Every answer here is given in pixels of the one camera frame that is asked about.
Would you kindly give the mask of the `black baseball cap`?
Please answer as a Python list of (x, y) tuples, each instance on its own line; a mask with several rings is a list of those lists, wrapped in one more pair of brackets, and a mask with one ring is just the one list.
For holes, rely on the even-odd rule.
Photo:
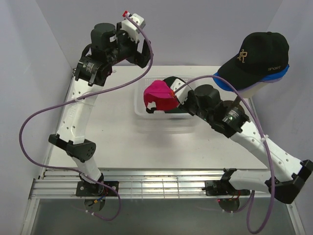
[(271, 74), (289, 69), (289, 44), (278, 32), (254, 32), (245, 37), (239, 52), (215, 73), (240, 91)]

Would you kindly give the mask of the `magenta baseball cap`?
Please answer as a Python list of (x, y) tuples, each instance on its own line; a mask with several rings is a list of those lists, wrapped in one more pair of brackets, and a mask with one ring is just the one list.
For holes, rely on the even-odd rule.
[(146, 112), (149, 114), (155, 111), (170, 111), (179, 106), (174, 91), (162, 80), (153, 81), (152, 84), (145, 89), (143, 101)]

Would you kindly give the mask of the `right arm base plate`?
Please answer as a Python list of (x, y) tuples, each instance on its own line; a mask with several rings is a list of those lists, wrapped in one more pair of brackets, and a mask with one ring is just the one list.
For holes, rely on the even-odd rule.
[(208, 180), (204, 182), (202, 191), (206, 196), (249, 196), (250, 190), (248, 189), (225, 189), (219, 180)]

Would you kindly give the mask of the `purple baseball cap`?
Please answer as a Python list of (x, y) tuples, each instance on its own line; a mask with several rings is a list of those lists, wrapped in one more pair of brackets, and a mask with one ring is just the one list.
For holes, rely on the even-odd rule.
[(271, 84), (280, 81), (284, 77), (284, 74), (271, 74), (260, 80), (261, 83)]

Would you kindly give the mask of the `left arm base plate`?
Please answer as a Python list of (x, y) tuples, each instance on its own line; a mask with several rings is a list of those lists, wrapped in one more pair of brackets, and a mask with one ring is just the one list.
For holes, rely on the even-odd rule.
[(76, 187), (76, 196), (78, 197), (101, 197), (101, 196), (116, 196), (116, 193), (111, 189), (99, 184), (91, 184), (79, 181)]

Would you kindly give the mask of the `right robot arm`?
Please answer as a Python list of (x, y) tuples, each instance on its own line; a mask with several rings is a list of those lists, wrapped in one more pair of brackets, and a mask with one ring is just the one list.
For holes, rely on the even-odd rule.
[(291, 204), (313, 171), (310, 160), (300, 160), (275, 144), (261, 132), (260, 125), (240, 105), (222, 101), (211, 85), (192, 89), (179, 82), (172, 87), (179, 108), (207, 122), (213, 130), (239, 144), (267, 166), (267, 170), (224, 170), (208, 190), (215, 195), (255, 190), (269, 192), (275, 199)]

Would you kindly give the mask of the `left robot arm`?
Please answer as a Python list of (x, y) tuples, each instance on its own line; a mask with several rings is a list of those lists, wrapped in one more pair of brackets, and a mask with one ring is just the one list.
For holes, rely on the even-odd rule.
[(83, 187), (92, 195), (100, 195), (104, 189), (104, 176), (96, 166), (93, 155), (96, 144), (85, 138), (87, 123), (97, 96), (84, 97), (103, 90), (114, 65), (127, 60), (145, 68), (151, 58), (145, 41), (142, 51), (137, 50), (140, 34), (139, 21), (128, 20), (113, 25), (100, 23), (91, 31), (91, 43), (85, 47), (73, 75), (73, 104), (65, 107), (62, 123), (48, 141), (64, 150), (75, 161)]

